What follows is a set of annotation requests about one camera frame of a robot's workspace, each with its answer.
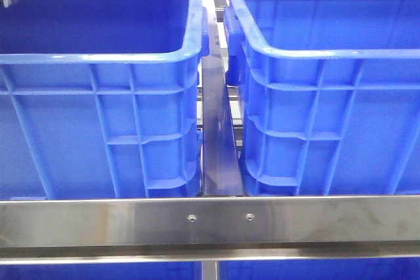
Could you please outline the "steel shelf divider bar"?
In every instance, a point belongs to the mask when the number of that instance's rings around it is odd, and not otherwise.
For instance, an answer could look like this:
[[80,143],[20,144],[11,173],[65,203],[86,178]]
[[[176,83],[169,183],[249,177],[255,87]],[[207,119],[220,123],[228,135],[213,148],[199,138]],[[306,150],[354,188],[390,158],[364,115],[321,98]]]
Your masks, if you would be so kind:
[[209,55],[202,58],[203,194],[243,195],[217,17],[207,13]]

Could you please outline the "steel front shelf rail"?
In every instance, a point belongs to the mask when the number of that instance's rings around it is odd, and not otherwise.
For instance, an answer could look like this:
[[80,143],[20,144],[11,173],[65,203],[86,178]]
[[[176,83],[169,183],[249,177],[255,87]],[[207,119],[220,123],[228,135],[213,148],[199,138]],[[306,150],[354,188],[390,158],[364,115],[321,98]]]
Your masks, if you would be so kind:
[[4,201],[2,264],[419,255],[419,197]]

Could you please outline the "blue bin lower left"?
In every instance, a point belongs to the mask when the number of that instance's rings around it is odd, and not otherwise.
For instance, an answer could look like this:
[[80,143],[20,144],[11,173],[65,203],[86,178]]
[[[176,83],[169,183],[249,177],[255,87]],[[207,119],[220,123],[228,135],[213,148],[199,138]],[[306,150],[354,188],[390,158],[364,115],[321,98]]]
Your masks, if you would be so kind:
[[200,279],[198,262],[2,265],[2,279]]

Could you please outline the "blue bin with buttons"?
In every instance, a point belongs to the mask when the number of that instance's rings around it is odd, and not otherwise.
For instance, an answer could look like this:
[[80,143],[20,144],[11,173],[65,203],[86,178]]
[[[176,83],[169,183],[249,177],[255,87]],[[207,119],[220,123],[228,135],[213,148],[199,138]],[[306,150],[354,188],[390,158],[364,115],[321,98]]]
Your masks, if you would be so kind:
[[419,193],[419,0],[230,0],[246,194]]

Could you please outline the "blue bin lower right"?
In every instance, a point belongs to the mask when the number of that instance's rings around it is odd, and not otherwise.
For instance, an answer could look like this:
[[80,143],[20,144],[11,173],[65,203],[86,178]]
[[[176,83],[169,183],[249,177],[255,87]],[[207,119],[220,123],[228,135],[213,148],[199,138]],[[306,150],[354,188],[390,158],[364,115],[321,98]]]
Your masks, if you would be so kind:
[[418,258],[240,260],[220,263],[221,279],[418,279]]

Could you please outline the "blue empty bin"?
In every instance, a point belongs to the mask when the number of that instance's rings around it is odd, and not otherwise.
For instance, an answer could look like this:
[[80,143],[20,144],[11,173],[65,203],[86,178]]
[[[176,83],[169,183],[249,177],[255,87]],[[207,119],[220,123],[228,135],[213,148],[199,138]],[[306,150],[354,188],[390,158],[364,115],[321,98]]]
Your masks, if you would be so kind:
[[1,9],[1,198],[200,193],[202,0]]

